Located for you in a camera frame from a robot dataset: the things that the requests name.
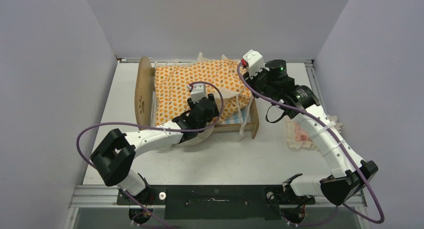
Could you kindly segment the wooden pet bed frame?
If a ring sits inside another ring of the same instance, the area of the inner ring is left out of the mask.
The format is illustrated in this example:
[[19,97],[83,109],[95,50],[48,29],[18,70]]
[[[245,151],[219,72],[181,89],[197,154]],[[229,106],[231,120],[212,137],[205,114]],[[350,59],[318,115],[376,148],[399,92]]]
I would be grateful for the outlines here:
[[[134,91],[134,109],[136,123],[142,126],[154,126],[156,119],[156,89],[154,86],[156,68],[146,56],[141,57]],[[250,132],[254,139],[260,126],[257,105],[255,99],[250,98],[249,104],[240,109],[240,112],[232,114],[223,123],[215,124],[214,133],[229,133],[240,131]]]

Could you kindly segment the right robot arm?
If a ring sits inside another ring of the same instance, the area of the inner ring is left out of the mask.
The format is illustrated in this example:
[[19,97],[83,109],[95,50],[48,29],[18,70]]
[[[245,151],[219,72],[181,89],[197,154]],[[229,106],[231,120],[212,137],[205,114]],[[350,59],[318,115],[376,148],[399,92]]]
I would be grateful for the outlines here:
[[282,196],[287,202],[320,196],[340,206],[366,186],[378,171],[376,163],[364,160],[346,143],[314,92],[288,75],[285,60],[243,59],[238,66],[246,69],[242,77],[253,95],[282,109],[305,131],[330,169],[330,175],[298,173],[284,181]]

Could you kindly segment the orange patterned pet mattress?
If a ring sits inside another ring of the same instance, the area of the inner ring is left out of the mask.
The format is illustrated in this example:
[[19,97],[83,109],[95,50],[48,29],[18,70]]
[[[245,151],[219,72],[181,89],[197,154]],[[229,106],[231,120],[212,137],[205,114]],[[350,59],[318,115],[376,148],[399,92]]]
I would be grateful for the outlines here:
[[221,59],[206,59],[198,54],[195,62],[179,60],[155,62],[154,89],[156,95],[155,125],[164,124],[190,109],[187,100],[213,94],[217,108],[222,113],[219,124],[235,117],[240,124],[235,142],[244,137],[247,119],[243,110],[249,110],[252,93],[241,82],[237,71],[238,62],[222,55]]

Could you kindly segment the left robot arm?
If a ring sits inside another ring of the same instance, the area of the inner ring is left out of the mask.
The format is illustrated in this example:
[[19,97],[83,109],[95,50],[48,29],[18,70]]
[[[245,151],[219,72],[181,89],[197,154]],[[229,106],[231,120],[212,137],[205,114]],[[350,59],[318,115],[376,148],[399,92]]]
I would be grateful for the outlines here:
[[212,93],[197,102],[188,100],[189,110],[151,129],[121,132],[109,131],[90,155],[90,160],[107,187],[118,186],[129,193],[136,204],[148,200],[148,183],[132,170],[136,157],[160,148],[182,144],[204,132],[208,123],[219,116]]

